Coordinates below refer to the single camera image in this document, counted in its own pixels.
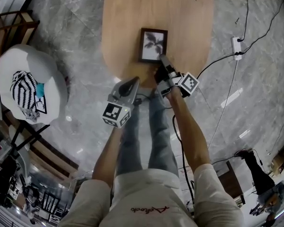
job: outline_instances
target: gray tile floor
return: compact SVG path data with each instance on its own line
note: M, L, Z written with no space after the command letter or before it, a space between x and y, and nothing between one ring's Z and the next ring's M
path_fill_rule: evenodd
M29 8L41 21L31 45L55 58L59 70L68 77L69 100L66 114L54 121L42 135L54 147L80 164L80 172L91 171L108 139L111 128L101 119L103 103L116 82L101 53L101 26L104 0L33 0ZM269 27L282 0L249 0L247 48ZM214 0L212 46L207 65L232 53L231 38L242 36L246 0ZM277 150L284 144L284 5L268 35L258 41L239 61L229 103L215 134L235 69L233 58L215 63L200 77L199 89L187 99L192 115L211 143L212 162L232 156L238 149L255 148L268 170ZM172 112L169 112L171 124ZM141 157L147 166L151 151L147 103L141 107ZM171 142L178 167L182 167L180 144L171 130ZM251 177L239 159L231 160L243 191ZM218 163L218 173L226 170ZM187 189L183 169L182 189ZM189 200L188 190L183 191Z

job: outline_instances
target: picture frame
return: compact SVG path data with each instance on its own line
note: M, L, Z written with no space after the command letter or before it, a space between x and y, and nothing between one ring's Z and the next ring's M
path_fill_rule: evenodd
M142 28L138 61L159 64L159 56L166 54L167 40L167 30Z
M41 112L43 114L47 114L45 96L38 98L36 96L36 92L34 92L34 97L36 111Z

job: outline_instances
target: white power strip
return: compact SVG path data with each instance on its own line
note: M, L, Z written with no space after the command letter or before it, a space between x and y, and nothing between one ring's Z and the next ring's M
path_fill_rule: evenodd
M239 37L233 37L231 39L233 53L241 52L241 42L238 42L238 39L240 39L240 38ZM234 59L236 61L239 61L239 60L242 59L242 55L234 55Z

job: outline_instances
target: black picture frame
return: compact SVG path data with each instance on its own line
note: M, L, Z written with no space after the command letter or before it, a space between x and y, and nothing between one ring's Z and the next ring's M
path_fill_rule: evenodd
M160 62L161 62L160 60L148 60L148 59L143 59L142 58L143 48L144 48L144 34L145 34L145 32L163 34L163 51L162 51L162 54L166 55L168 31L167 30L161 30L161 29L152 29L152 28L142 28L141 29L138 61L139 62L144 62L144 63L160 64Z
M37 108L36 92L34 92L34 99L35 99L35 108L36 108L36 111L41 112L41 113L43 113L43 114L47 114L45 95L44 95L43 97L41 97L41 98L43 98L43 101L44 101L44 110L43 110L43 111L42 111L42 110L39 110L39 109Z

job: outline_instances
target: jeans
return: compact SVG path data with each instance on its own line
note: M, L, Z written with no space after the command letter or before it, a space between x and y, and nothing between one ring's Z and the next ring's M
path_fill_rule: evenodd
M274 180L271 179L271 177L265 172L263 172L261 167L257 164L257 160L253 152L249 152L248 155L244 157L244 159L251 171L257 195L261 195L275 186Z
M150 99L149 121L152 149L148 168L161 169L178 176L177 162L170 145L170 132L166 109L161 97ZM117 160L116 175L142 170L139 143L139 106L126 122Z

